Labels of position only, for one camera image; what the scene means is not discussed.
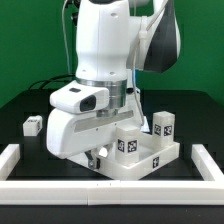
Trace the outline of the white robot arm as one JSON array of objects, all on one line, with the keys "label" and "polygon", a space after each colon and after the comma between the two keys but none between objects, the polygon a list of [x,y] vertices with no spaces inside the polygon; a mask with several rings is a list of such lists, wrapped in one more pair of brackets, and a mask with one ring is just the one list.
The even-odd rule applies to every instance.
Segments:
[{"label": "white robot arm", "polygon": [[178,59],[173,0],[152,2],[154,14],[132,16],[134,0],[82,0],[75,80],[50,96],[47,149],[60,159],[111,145],[115,130],[144,124],[134,72],[162,73]]}]

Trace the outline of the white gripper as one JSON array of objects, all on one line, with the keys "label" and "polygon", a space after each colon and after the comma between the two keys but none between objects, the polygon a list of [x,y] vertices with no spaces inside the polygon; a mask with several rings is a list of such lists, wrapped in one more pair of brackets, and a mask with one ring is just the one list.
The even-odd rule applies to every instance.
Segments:
[{"label": "white gripper", "polygon": [[126,85],[93,87],[68,84],[50,95],[46,145],[58,158],[85,152],[90,169],[100,168],[92,149],[113,144],[116,128],[135,122]]}]

